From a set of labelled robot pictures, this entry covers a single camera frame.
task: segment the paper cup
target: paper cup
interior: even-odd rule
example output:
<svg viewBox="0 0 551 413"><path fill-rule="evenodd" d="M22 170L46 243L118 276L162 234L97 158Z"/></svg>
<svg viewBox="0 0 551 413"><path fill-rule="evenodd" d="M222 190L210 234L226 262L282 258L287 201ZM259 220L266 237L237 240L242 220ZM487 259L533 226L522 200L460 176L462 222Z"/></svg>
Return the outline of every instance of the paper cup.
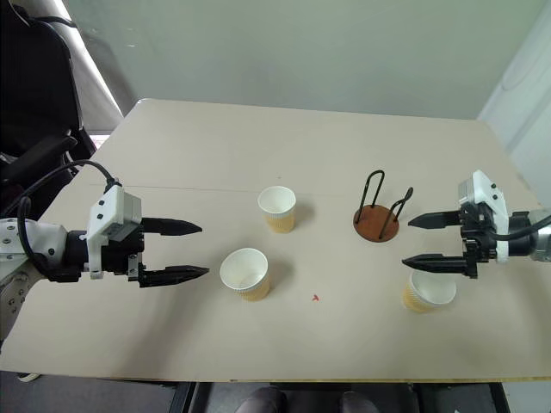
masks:
<svg viewBox="0 0 551 413"><path fill-rule="evenodd" d="M220 266L220 278L241 298L258 301L269 291L268 259L254 248L233 251Z"/></svg>
<svg viewBox="0 0 551 413"><path fill-rule="evenodd" d="M414 270L402 299L410 310L427 312L451 303L456 292L453 275Z"/></svg>
<svg viewBox="0 0 551 413"><path fill-rule="evenodd" d="M294 192L285 187L269 187L258 196L258 206L274 232L290 232L294 227Z"/></svg>

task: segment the gray wall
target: gray wall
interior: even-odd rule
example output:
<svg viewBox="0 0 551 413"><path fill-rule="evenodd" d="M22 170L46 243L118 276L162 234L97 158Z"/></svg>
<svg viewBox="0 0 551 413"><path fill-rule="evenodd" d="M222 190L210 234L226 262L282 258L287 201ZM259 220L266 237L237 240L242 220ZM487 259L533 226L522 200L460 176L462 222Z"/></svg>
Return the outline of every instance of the gray wall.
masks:
<svg viewBox="0 0 551 413"><path fill-rule="evenodd" d="M544 0L65 0L141 97L474 118Z"/></svg>

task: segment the black chair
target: black chair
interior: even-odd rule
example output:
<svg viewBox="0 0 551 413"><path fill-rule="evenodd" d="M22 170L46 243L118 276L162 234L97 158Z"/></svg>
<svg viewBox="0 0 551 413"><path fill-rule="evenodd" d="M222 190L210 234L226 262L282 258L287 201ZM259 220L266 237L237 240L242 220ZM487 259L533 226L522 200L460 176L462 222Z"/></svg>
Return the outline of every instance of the black chair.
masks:
<svg viewBox="0 0 551 413"><path fill-rule="evenodd" d="M88 159L96 148L82 127L65 41L48 23L29 17L8 0L1 2L0 175L2 204L7 205L63 164L67 152L75 160ZM34 193L31 219L46 211L74 173L59 174Z"/></svg>

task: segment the table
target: table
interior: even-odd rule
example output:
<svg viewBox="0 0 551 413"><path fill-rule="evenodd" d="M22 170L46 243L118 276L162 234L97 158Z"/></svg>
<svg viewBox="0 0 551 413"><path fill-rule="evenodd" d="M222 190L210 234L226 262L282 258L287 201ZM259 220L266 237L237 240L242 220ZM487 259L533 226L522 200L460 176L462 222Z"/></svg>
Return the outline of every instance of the table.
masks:
<svg viewBox="0 0 551 413"><path fill-rule="evenodd" d="M457 228L406 225L456 209L457 184L483 169L509 211L538 207L495 136L476 120L425 119L143 100L93 157L142 199L144 216L186 219L202 233L145 238L149 269L211 268L178 286L139 289L126 276L39 282L0 368L179 381L474 381L551 376L551 268L526 258L456 276L447 308L419 315L400 295L404 257L456 255ZM359 237L352 215L367 175L387 172L378 203L415 192L388 243ZM257 194L297 193L296 228L269 231ZM88 167L43 220L86 226L102 177ZM273 288L247 303L224 288L228 253L255 247ZM313 295L319 301L313 301Z"/></svg>

